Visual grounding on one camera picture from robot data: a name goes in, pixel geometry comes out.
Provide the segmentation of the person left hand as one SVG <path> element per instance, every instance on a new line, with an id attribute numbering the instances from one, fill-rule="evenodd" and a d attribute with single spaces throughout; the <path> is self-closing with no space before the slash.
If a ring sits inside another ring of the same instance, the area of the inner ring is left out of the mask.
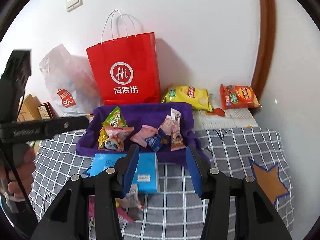
<path id="1" fill-rule="evenodd" d="M 26 194 L 28 195 L 31 192 L 31 186 L 33 184 L 33 172 L 35 171 L 35 152 L 33 148 L 29 148 L 24 154 L 23 164 L 17 168 L 17 173 L 21 179 L 22 185 L 25 189 Z M 9 172 L 9 180 L 11 181 L 8 184 L 8 191 L 14 195 L 16 199 L 25 199 L 18 182 L 14 174 Z"/>

